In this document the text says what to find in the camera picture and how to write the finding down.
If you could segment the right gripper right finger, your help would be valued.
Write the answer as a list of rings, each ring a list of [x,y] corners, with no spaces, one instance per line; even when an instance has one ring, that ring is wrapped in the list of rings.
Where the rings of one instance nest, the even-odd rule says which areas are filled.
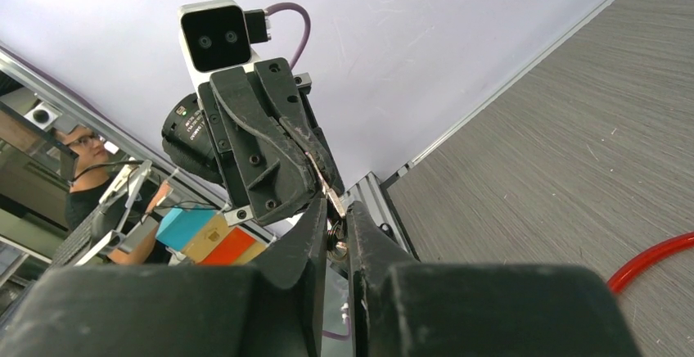
[[[638,356],[612,293],[574,265],[422,263],[352,203],[357,356]]]

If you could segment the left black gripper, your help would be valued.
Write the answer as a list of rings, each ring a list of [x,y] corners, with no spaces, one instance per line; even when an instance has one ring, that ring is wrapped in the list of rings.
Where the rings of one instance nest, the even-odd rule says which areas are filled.
[[[231,206],[267,226],[300,211],[317,191],[303,151],[338,195],[345,185],[308,100],[310,76],[295,75],[281,57],[253,67],[213,73],[198,95]]]

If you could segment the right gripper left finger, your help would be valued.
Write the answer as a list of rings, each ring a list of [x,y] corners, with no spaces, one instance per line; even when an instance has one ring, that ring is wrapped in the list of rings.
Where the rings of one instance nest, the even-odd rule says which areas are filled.
[[[318,356],[327,202],[244,265],[94,265],[45,273],[4,356]]]

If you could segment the silver key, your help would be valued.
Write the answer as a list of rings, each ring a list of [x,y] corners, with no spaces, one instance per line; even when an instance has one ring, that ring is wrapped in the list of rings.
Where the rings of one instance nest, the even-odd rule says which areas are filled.
[[[346,241],[345,216],[346,210],[336,191],[330,186],[321,174],[318,164],[309,152],[305,152],[309,162],[320,183],[322,193],[327,199],[328,209],[327,218],[329,224],[327,250],[328,258],[333,262],[345,262],[349,254],[349,247]]]

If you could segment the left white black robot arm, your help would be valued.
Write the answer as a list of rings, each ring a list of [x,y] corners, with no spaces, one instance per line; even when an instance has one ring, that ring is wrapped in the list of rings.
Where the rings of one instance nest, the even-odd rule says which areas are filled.
[[[311,81],[284,58],[216,71],[164,121],[162,146],[180,169],[223,187],[245,219],[266,226],[345,185],[308,100]]]

